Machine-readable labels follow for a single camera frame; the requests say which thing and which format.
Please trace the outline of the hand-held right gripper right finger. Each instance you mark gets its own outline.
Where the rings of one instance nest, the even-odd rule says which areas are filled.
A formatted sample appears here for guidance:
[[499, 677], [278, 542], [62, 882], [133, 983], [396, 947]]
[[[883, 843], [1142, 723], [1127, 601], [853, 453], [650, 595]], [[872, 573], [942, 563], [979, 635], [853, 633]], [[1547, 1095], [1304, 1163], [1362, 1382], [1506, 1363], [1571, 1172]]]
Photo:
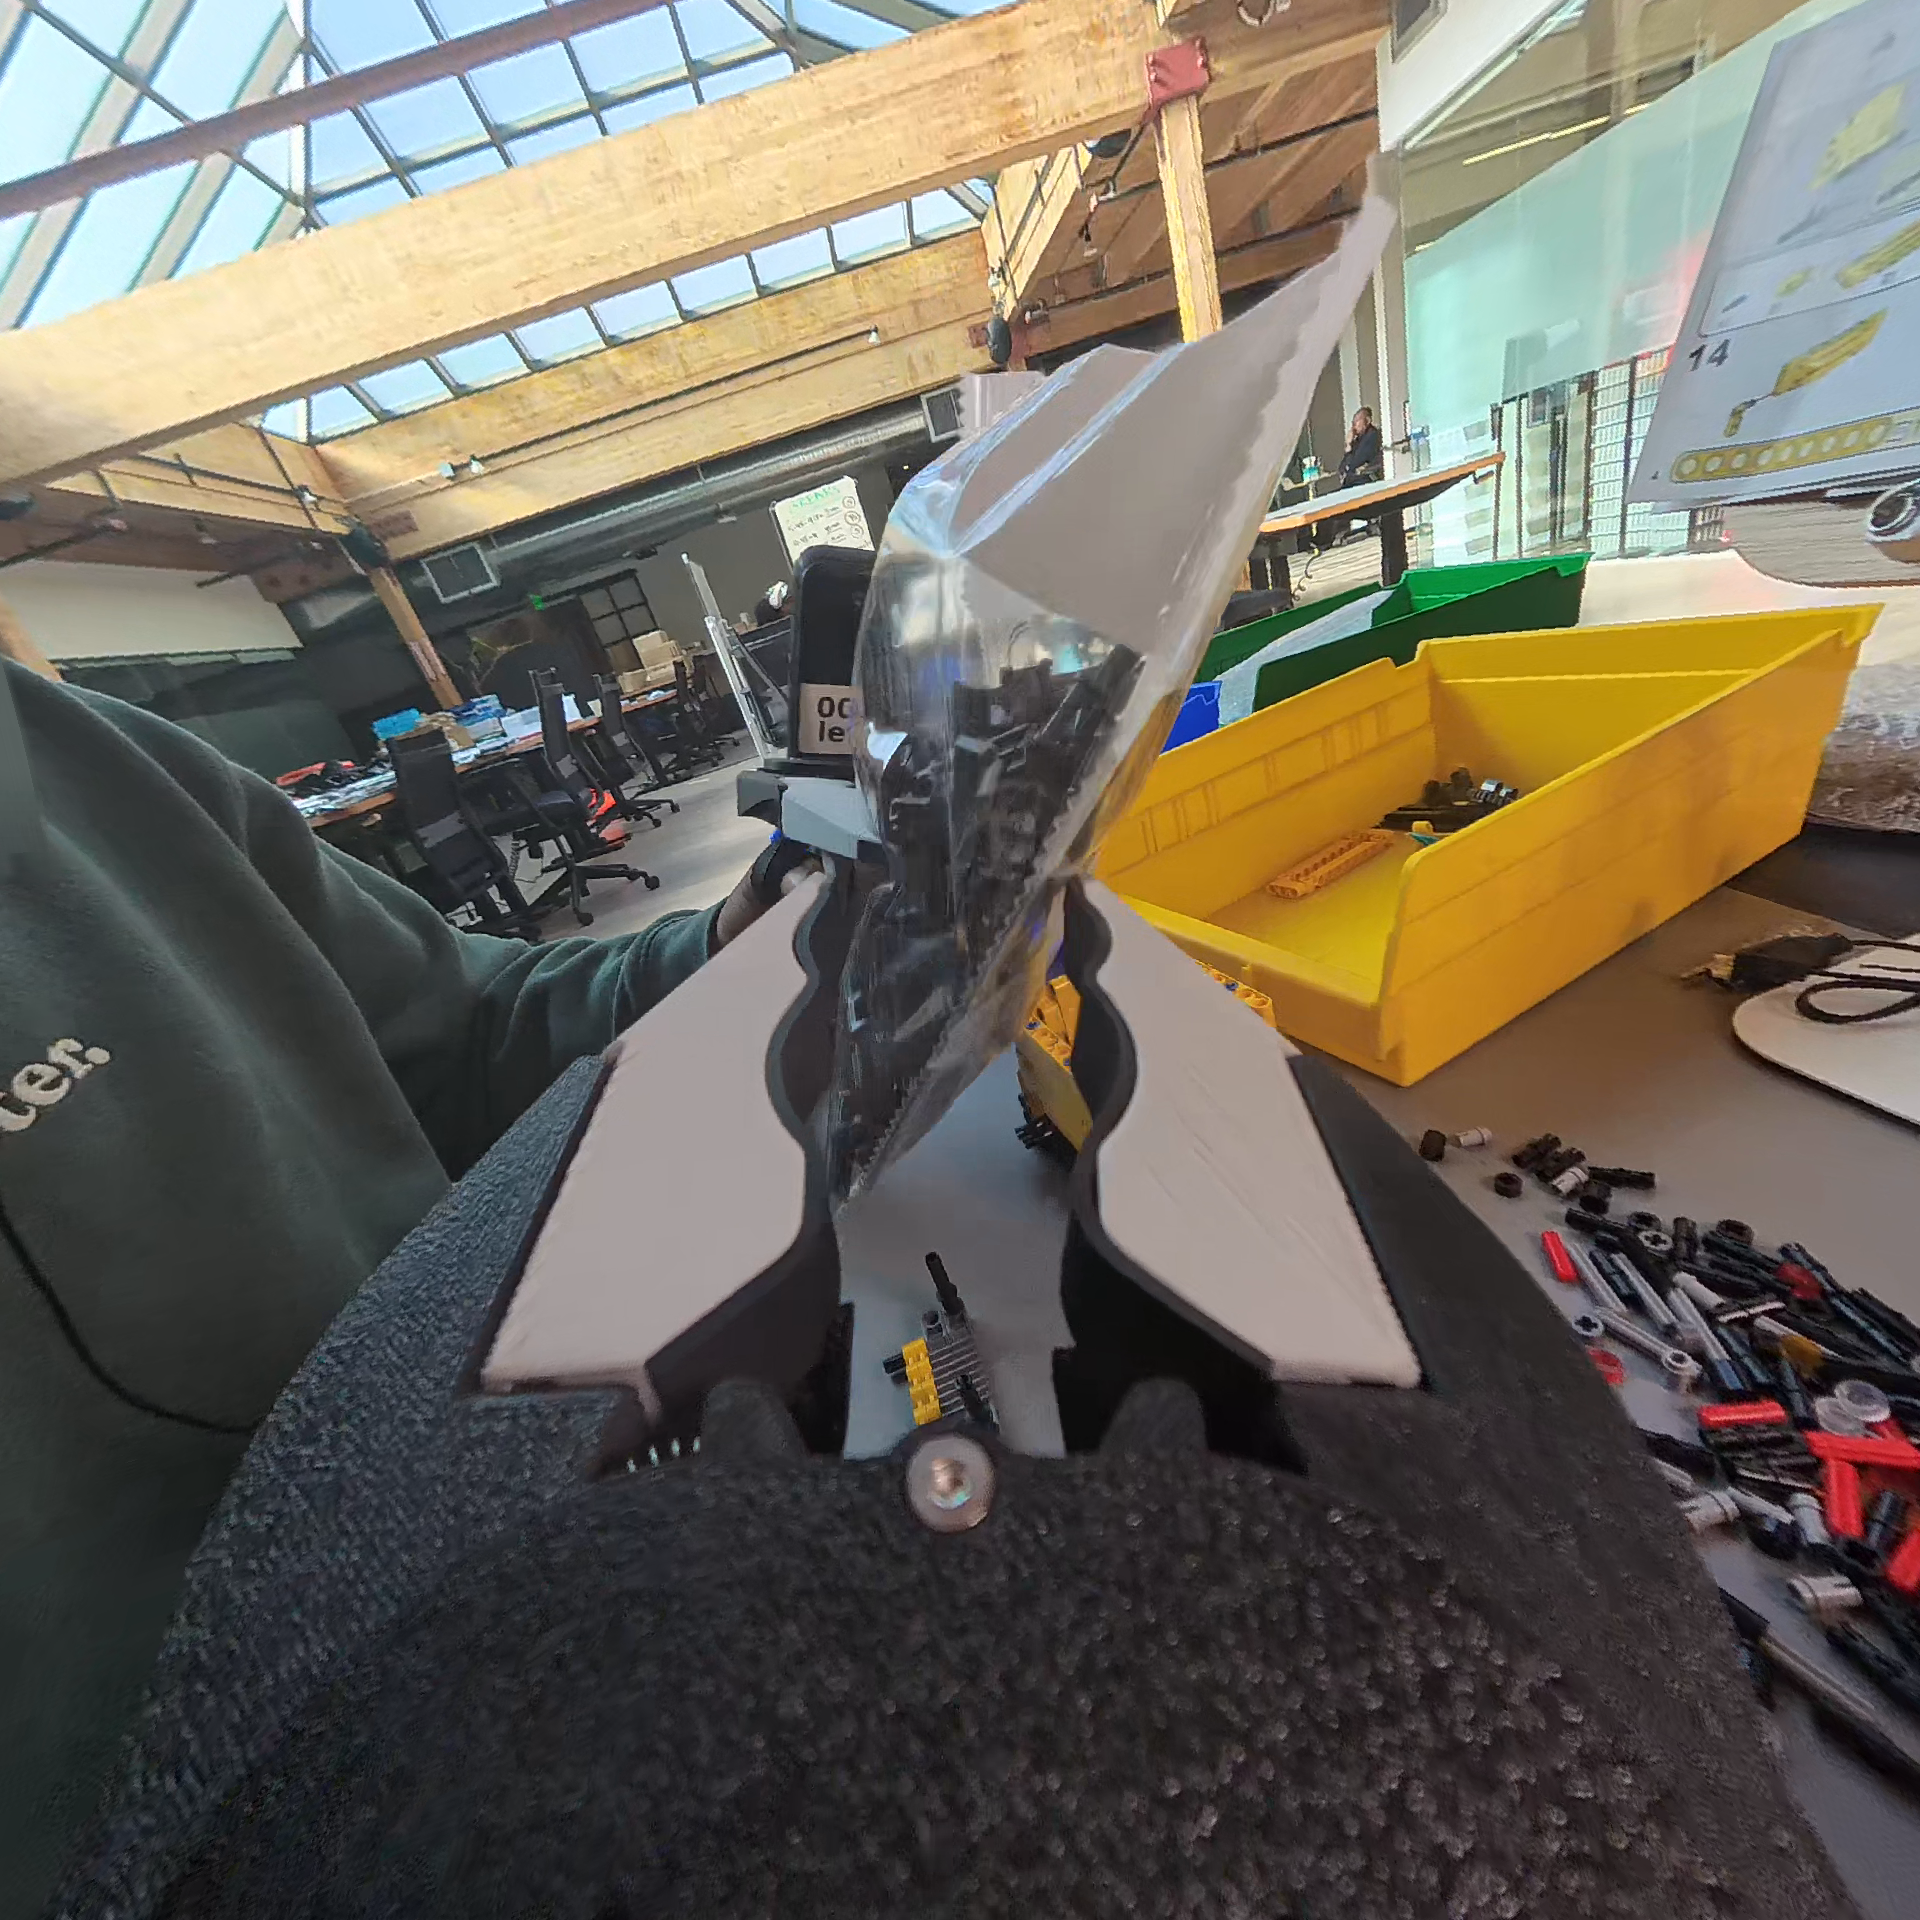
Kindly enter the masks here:
[[1100, 1449], [1130, 1401], [1175, 1385], [1212, 1451], [1301, 1459], [1291, 1385], [1420, 1385], [1301, 1052], [1101, 882], [1068, 889], [1062, 972], [1088, 1110], [1060, 1268], [1066, 1447]]

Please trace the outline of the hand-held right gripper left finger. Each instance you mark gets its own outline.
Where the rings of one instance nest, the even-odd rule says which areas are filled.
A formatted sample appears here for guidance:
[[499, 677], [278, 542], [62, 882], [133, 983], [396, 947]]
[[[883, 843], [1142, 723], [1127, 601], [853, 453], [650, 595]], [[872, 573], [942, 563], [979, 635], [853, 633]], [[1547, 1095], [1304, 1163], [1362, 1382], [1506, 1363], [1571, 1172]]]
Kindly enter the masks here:
[[606, 1388], [654, 1438], [695, 1426], [717, 1385], [788, 1401], [820, 1364], [840, 1313], [811, 1124], [831, 913], [808, 876], [612, 1044], [483, 1350], [484, 1395]]

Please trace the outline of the clear bag of black parts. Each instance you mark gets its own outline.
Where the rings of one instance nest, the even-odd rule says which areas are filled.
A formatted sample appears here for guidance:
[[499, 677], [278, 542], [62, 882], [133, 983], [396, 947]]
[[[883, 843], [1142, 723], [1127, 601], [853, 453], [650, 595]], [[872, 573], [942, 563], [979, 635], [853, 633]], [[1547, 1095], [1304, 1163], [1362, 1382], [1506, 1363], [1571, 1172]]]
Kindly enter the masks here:
[[1184, 703], [1398, 210], [1195, 342], [1080, 354], [894, 506], [855, 639], [883, 877], [823, 1151], [860, 1198], [1022, 1034], [1071, 881]]

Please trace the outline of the yellow black lego model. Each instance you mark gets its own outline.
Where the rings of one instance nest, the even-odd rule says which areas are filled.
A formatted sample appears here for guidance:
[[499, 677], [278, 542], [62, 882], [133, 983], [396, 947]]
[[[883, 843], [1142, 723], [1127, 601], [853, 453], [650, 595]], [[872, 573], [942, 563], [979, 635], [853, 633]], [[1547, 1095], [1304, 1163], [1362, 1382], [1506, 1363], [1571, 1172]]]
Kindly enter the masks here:
[[1071, 1076], [1071, 1043], [1080, 999], [1068, 974], [1053, 974], [1042, 987], [1014, 1044], [1014, 1075], [1022, 1106], [1016, 1139], [1071, 1163], [1084, 1147], [1093, 1118]]

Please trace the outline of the green plastic bin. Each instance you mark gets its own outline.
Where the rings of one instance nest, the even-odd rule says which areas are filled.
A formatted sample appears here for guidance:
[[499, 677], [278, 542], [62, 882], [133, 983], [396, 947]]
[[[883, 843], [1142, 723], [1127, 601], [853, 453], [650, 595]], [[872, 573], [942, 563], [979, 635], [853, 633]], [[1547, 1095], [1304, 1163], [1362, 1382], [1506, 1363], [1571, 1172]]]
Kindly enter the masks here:
[[1328, 599], [1221, 630], [1192, 683], [1216, 683], [1227, 726], [1370, 663], [1407, 665], [1429, 639], [1556, 630], [1578, 623], [1592, 555], [1415, 566], [1384, 587]]

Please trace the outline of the person's left forearm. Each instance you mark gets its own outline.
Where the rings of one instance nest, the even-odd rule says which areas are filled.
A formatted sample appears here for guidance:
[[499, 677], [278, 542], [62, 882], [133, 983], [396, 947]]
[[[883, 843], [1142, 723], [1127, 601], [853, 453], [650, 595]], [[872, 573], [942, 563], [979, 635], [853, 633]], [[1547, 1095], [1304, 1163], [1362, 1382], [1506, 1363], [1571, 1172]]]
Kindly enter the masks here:
[[461, 1177], [575, 1062], [602, 1059], [709, 962], [728, 910], [680, 910], [610, 939], [515, 947], [459, 938], [463, 985], [424, 1044], [416, 1116]]

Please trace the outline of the grey yellow lego subassembly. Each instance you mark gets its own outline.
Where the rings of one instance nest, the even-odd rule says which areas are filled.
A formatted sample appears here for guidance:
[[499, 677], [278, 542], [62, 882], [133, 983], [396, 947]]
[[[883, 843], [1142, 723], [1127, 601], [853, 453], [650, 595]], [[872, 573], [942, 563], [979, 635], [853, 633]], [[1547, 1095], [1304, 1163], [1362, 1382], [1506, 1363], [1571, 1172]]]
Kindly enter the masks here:
[[939, 1253], [924, 1255], [934, 1306], [919, 1333], [883, 1361], [883, 1372], [906, 1395], [912, 1431], [936, 1426], [1002, 1429], [991, 1378], [976, 1345], [971, 1313]]

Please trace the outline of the black lego beam with gears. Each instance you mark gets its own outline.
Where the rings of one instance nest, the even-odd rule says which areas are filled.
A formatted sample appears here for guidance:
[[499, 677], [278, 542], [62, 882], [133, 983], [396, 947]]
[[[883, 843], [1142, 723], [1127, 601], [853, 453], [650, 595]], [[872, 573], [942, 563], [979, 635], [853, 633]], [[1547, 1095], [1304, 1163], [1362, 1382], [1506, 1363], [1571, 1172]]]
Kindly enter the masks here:
[[1494, 818], [1520, 799], [1517, 786], [1498, 777], [1478, 779], [1472, 769], [1458, 766], [1444, 779], [1427, 782], [1411, 802], [1384, 812], [1375, 829], [1404, 833], [1420, 843], [1431, 843]]

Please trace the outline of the white sign board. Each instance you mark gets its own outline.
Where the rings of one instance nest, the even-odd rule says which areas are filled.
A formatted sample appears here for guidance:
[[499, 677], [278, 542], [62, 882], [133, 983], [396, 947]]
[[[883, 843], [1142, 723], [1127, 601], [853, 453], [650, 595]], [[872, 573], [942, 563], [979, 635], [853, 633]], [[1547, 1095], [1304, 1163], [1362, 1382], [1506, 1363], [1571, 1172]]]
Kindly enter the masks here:
[[771, 515], [794, 570], [813, 549], [848, 549], [855, 553], [872, 553], [876, 549], [872, 529], [851, 474], [774, 498]]

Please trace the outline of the black office chair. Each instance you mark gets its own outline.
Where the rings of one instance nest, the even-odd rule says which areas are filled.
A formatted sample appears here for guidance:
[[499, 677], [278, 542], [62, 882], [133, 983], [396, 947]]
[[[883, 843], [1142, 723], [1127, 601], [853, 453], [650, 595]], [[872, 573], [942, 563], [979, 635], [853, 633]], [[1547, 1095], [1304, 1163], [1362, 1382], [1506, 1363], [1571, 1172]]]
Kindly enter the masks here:
[[560, 876], [535, 902], [558, 906], [564, 895], [567, 913], [578, 927], [588, 927], [591, 924], [591, 913], [588, 910], [591, 881], [635, 882], [650, 894], [659, 889], [661, 881], [645, 869], [615, 860], [612, 843], [595, 822], [595, 789], [578, 756], [575, 737], [570, 731], [567, 695], [558, 670], [540, 667], [533, 674], [533, 687], [541, 737], [540, 762], [543, 769], [543, 786], [536, 789], [535, 813], [555, 847], [555, 860], [548, 862], [543, 874]]
[[533, 942], [536, 916], [461, 790], [448, 737], [436, 729], [397, 737], [388, 762], [394, 806], [418, 854], [424, 898], [448, 921], [469, 913], [484, 932]]

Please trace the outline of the yellow plastic bin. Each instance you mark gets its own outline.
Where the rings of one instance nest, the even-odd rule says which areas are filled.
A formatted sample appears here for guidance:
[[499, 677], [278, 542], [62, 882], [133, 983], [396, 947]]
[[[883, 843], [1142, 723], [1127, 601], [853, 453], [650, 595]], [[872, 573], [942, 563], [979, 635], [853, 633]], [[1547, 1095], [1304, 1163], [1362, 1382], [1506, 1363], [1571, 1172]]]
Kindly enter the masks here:
[[[1878, 615], [1429, 639], [1163, 754], [1095, 876], [1288, 1039], [1407, 1087], [1799, 834]], [[1264, 892], [1458, 766], [1523, 799]]]

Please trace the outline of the standing desk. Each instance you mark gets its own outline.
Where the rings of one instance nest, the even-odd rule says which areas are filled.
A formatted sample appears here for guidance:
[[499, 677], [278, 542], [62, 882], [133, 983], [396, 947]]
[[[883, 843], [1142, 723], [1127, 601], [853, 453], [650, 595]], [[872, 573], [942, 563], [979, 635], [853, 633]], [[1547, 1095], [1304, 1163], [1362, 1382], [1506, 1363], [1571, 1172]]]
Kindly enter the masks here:
[[1504, 453], [1494, 447], [1468, 461], [1416, 471], [1406, 477], [1384, 477], [1367, 486], [1348, 486], [1318, 495], [1302, 507], [1264, 517], [1258, 539], [1302, 532], [1324, 522], [1375, 522], [1380, 542], [1379, 583], [1392, 590], [1407, 572], [1407, 515], [1460, 485], [1498, 477], [1502, 467]]

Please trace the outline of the grey bubble wrap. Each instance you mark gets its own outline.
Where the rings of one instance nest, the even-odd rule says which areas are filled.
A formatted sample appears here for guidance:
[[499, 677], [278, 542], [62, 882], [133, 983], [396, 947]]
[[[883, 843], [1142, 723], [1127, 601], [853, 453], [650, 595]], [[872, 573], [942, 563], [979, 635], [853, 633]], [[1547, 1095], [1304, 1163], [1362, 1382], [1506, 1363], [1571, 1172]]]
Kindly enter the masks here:
[[1814, 775], [1807, 825], [1917, 834], [1917, 660], [1853, 671]]

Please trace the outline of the instruction booklet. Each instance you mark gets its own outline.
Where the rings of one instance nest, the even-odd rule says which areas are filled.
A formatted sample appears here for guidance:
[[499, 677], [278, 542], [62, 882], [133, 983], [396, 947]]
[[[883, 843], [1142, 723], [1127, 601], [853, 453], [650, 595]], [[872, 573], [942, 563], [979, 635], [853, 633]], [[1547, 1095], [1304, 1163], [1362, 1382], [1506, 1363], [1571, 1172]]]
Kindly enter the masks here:
[[1917, 450], [1917, 4], [1767, 61], [1627, 498], [1866, 489]]

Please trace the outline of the orange lego frame panel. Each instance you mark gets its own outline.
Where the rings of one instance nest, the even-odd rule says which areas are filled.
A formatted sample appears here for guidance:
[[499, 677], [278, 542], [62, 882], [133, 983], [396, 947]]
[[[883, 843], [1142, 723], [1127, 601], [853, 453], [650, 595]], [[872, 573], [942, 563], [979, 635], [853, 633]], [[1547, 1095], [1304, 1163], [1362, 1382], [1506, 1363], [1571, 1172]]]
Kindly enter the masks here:
[[1324, 843], [1314, 853], [1308, 853], [1272, 874], [1272, 877], [1264, 885], [1264, 892], [1284, 902], [1318, 895], [1328, 887], [1364, 869], [1370, 862], [1394, 851], [1398, 843], [1400, 837], [1396, 833], [1380, 828], [1340, 834], [1335, 841]]

